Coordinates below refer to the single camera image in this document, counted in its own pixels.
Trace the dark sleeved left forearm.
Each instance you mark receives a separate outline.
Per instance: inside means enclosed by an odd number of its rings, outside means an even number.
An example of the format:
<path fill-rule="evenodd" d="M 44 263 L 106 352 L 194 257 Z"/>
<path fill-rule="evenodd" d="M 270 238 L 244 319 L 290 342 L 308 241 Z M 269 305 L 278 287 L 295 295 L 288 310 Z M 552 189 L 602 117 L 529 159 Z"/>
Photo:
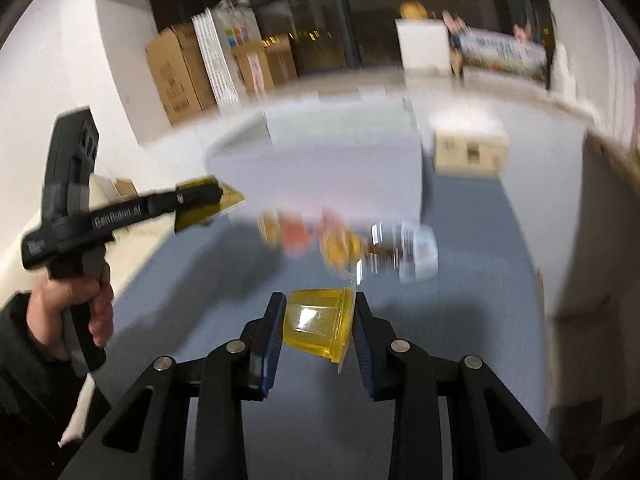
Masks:
<path fill-rule="evenodd" d="M 60 445 L 85 381 L 67 361 L 49 360 L 29 336 L 30 295 L 1 310 L 1 477 L 55 479 L 77 451 Z"/>

